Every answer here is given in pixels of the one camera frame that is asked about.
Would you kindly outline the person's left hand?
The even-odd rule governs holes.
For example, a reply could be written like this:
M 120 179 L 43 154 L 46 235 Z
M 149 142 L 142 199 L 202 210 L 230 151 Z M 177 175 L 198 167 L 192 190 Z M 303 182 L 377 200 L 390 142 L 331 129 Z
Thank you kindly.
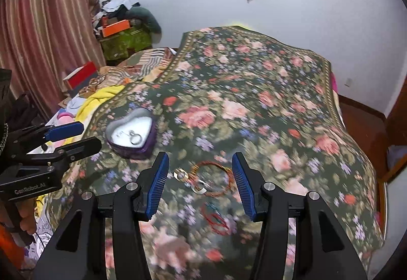
M 29 235 L 33 235 L 37 230 L 37 225 L 35 222 L 36 200 L 36 198 L 27 199 L 24 201 L 19 201 L 15 204 L 21 217 L 19 227 L 22 231 Z M 1 223 L 9 228 L 12 227 L 12 223 L 10 222 L 9 215 L 3 201 L 1 201 Z

